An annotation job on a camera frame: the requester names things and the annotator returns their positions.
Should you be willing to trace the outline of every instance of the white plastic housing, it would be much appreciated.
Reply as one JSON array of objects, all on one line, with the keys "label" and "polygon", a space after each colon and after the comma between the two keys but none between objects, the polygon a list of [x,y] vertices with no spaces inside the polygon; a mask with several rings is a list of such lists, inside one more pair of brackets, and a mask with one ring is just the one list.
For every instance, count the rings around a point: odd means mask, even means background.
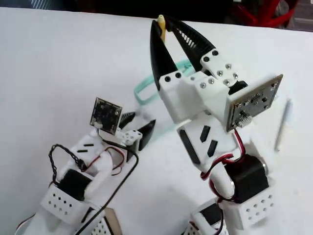
[{"label": "white plastic housing", "polygon": [[228,227],[247,230],[274,210],[275,195],[273,185],[270,185],[269,188],[241,204],[222,201],[220,207],[224,211]]},{"label": "white plastic housing", "polygon": [[82,221],[89,206],[51,185],[41,206],[67,224],[76,226]]},{"label": "white plastic housing", "polygon": [[233,64],[230,64],[229,61],[225,60],[222,54],[223,52],[221,50],[213,49],[201,58],[200,63],[204,70],[209,70],[214,77],[223,83],[225,80],[227,80],[229,83],[224,84],[228,87],[231,87],[237,82],[238,70]]}]

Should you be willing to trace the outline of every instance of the black wire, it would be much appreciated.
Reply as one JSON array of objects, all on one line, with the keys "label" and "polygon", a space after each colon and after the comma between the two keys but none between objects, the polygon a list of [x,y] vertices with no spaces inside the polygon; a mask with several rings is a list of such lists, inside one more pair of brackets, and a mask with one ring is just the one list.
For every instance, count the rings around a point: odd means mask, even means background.
[{"label": "black wire", "polygon": [[63,145],[61,144],[54,144],[52,147],[51,147],[51,150],[49,152],[49,159],[50,159],[50,162],[51,162],[51,166],[52,166],[52,171],[53,171],[53,175],[52,175],[52,181],[55,185],[58,185],[59,183],[57,182],[57,167],[55,166],[54,164],[54,160],[53,160],[53,157],[52,157],[52,153],[53,151],[57,148],[61,148],[63,149],[66,153],[68,153],[75,161],[75,163],[78,165],[78,167],[83,170],[85,167],[86,167],[86,164],[84,163],[83,160],[79,159],[78,157],[76,157],[75,154],[73,154],[68,148],[65,148]]},{"label": "black wire", "polygon": [[132,149],[128,148],[128,147],[125,147],[125,146],[122,146],[120,144],[117,144],[117,143],[114,143],[112,141],[107,141],[105,139],[103,139],[100,134],[99,134],[99,130],[97,129],[97,134],[98,136],[102,139],[102,141],[104,143],[107,143],[109,145],[113,145],[115,147],[118,147],[118,148],[122,148],[122,149],[125,149],[127,151],[130,151],[135,157],[136,157],[136,162],[134,164],[134,166],[132,167],[132,169],[127,173],[127,175],[124,177],[124,179],[122,180],[122,182],[117,186],[117,188],[115,189],[115,191],[112,193],[111,197],[107,200],[107,202],[103,205],[103,207],[101,207],[98,212],[96,214],[93,215],[93,217],[90,218],[90,220],[88,220],[84,225],[83,227],[81,227],[74,235],[79,235],[82,233],[82,231],[84,231],[84,229],[107,207],[107,205],[111,202],[111,200],[114,198],[114,196],[116,195],[116,193],[118,192],[118,190],[122,187],[122,185],[124,184],[124,182],[127,180],[127,178],[131,175],[131,173],[134,171],[134,169],[136,168],[136,166],[138,165],[138,162],[139,162],[139,157],[138,155],[136,154],[135,151],[133,151]]}]

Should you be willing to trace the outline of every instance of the white tabletop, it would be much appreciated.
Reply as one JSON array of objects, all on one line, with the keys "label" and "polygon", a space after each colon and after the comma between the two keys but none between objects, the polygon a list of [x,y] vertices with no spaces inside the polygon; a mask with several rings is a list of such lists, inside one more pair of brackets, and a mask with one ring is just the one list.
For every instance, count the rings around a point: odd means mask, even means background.
[{"label": "white tabletop", "polygon": [[[297,122],[277,158],[277,213],[281,233],[310,234],[313,34],[189,24],[242,65],[248,83],[284,74],[280,93],[293,99]],[[136,108],[133,89],[151,74],[150,25],[150,19],[0,8],[1,234],[12,234],[37,210],[52,177],[51,145],[71,147],[90,131],[96,97],[124,111]],[[167,46],[176,61],[185,59],[171,37]],[[265,129],[269,114],[257,121],[272,144],[276,129]],[[212,196],[172,131],[140,153],[138,168],[110,207],[126,235],[174,235]]]}]

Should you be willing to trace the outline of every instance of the metal screw head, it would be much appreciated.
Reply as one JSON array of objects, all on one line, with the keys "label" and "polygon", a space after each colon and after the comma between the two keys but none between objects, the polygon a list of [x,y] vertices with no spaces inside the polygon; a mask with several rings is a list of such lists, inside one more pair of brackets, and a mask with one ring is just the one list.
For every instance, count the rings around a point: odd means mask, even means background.
[{"label": "metal screw head", "polygon": [[223,76],[223,71],[222,71],[222,70],[218,70],[218,71],[217,71],[217,75],[220,76],[220,77],[222,77],[222,76]]},{"label": "metal screw head", "polygon": [[214,83],[214,79],[213,78],[209,78],[208,82],[209,82],[209,84],[213,84]]},{"label": "metal screw head", "polygon": [[205,84],[204,82],[201,82],[201,83],[200,83],[200,87],[203,89],[203,88],[206,87],[206,84]]},{"label": "metal screw head", "polygon": [[228,86],[229,85],[229,81],[227,79],[225,79],[224,80],[224,84]]}]

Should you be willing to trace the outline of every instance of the red wire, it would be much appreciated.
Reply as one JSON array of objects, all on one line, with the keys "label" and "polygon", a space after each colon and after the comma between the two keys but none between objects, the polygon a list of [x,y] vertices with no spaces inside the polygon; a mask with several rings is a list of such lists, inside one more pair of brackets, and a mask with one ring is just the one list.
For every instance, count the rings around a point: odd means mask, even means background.
[{"label": "red wire", "polygon": [[15,230],[15,231],[17,231],[17,230],[20,228],[20,226],[21,226],[24,222],[28,221],[29,219],[31,219],[31,218],[34,217],[34,216],[35,216],[35,214],[33,214],[32,216],[30,216],[30,217],[28,217],[27,219],[23,220],[21,223],[19,223],[19,225],[16,227],[16,230]]},{"label": "red wire", "polygon": [[[107,147],[104,151],[107,151],[108,149],[114,149],[116,152],[118,152],[121,156],[122,156],[122,158],[123,158],[123,160],[121,161],[121,163],[119,163],[116,167],[114,167],[112,170],[115,170],[115,169],[117,169],[118,167],[120,167],[122,164],[123,164],[123,162],[124,162],[124,160],[125,160],[125,155],[124,155],[124,153],[120,150],[120,149],[118,149],[118,148],[116,148],[116,147],[114,147],[114,146],[109,146],[109,147]],[[89,163],[89,165],[87,166],[87,168],[83,171],[83,172],[85,172],[86,170],[88,170],[99,158],[100,158],[101,156],[99,155],[98,157],[96,157],[95,159],[93,159],[90,163]]]},{"label": "red wire", "polygon": [[224,162],[226,159],[232,158],[232,157],[233,157],[233,155],[231,153],[220,156],[219,158],[217,158],[216,160],[213,161],[211,167],[209,168],[209,170],[206,173],[201,172],[200,177],[203,180],[207,180],[210,176],[210,173],[211,173],[213,167],[215,167],[218,163]]},{"label": "red wire", "polygon": [[124,155],[124,153],[123,153],[119,148],[116,148],[116,147],[114,147],[114,146],[109,146],[109,147],[107,147],[104,151],[107,151],[108,149],[114,149],[114,150],[115,150],[116,152],[118,152],[118,153],[122,156],[122,158],[123,158],[122,161],[112,169],[112,170],[115,170],[115,169],[119,168],[119,167],[124,163],[125,155]]}]

